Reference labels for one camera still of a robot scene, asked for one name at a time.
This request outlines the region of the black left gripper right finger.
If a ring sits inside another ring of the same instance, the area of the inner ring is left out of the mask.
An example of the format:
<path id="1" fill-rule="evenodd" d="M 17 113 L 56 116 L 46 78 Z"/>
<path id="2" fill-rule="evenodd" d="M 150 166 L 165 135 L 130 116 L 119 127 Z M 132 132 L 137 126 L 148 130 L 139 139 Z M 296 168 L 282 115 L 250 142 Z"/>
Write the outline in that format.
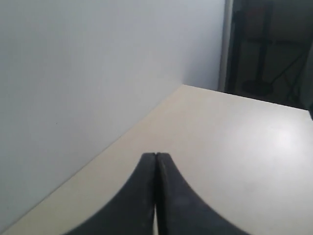
<path id="1" fill-rule="evenodd" d="M 208 206 L 181 175 L 170 154 L 156 154 L 154 182 L 160 235 L 245 235 Z"/>

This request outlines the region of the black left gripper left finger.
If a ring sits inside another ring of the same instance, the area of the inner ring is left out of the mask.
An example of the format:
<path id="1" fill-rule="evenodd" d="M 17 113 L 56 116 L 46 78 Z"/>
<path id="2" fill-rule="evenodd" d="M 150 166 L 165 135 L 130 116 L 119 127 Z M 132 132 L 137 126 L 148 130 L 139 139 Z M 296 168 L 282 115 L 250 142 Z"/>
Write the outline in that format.
<path id="1" fill-rule="evenodd" d="M 152 235 L 156 155 L 144 153 L 119 192 L 68 235 Z"/>

